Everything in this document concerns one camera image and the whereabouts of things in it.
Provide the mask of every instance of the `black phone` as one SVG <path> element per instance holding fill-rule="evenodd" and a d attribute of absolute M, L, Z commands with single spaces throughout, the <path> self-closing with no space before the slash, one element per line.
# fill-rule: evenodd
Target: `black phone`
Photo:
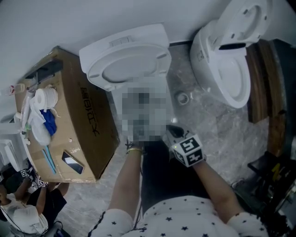
<path fill-rule="evenodd" d="M 65 151 L 63 152 L 62 160 L 78 174 L 81 174 L 84 170 L 84 166 Z"/>

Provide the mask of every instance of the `star print shirt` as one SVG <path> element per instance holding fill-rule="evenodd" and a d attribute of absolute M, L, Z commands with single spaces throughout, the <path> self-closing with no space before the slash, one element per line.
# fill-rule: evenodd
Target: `star print shirt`
<path fill-rule="evenodd" d="M 256 216 L 246 212 L 227 224 L 218 217 L 209 199 L 185 196 L 157 203 L 144 213 L 143 223 L 133 228 L 133 219 L 123 210 L 104 212 L 88 237 L 268 237 Z"/>

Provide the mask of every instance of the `person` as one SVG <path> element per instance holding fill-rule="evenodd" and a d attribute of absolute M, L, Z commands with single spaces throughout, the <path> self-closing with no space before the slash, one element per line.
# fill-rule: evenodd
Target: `person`
<path fill-rule="evenodd" d="M 0 208 L 7 221 L 25 234 L 43 234 L 50 229 L 58 213 L 67 203 L 64 195 L 69 184 L 61 183 L 56 189 L 55 183 L 41 187 L 33 192 L 27 203 L 21 202 L 29 187 L 30 178 L 25 178 L 15 193 L 7 194 L 4 185 L 0 185 Z"/>
<path fill-rule="evenodd" d="M 185 167 L 153 142 L 128 150 L 111 202 L 88 237 L 267 237 L 255 215 L 245 212 L 231 187 L 206 161 Z M 140 171 L 142 190 L 140 192 Z M 141 193 L 143 220 L 133 221 Z"/>

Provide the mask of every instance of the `floor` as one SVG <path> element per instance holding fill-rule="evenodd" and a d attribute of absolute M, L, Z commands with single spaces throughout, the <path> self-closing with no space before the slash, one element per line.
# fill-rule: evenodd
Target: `floor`
<path fill-rule="evenodd" d="M 196 82 L 189 60 L 188 45 L 171 47 L 172 64 L 167 76 L 171 96 L 183 90 L 190 97 L 185 106 L 173 100 L 178 120 L 197 133 L 203 144 L 207 162 L 228 182 L 252 175 L 247 163 L 266 151 L 268 120 L 251 124 L 247 106 L 233 109 L 209 97 Z M 120 131 L 114 105 L 111 104 Z M 125 159 L 125 140 L 121 143 L 96 183 L 71 184 L 67 204 L 58 216 L 71 236 L 86 236 L 108 207 L 116 177 Z"/>

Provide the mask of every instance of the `toilet bowl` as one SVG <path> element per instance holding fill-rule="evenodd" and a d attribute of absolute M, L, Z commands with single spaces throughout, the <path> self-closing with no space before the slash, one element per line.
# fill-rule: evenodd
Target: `toilet bowl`
<path fill-rule="evenodd" d="M 108 36 L 79 51 L 88 80 L 112 93 L 129 140 L 155 140 L 173 118 L 168 47 L 163 25 L 155 24 Z"/>
<path fill-rule="evenodd" d="M 250 96 L 246 47 L 259 41 L 271 14 L 271 0 L 232 0 L 218 20 L 195 36 L 190 50 L 199 85 L 213 98 L 234 108 Z"/>

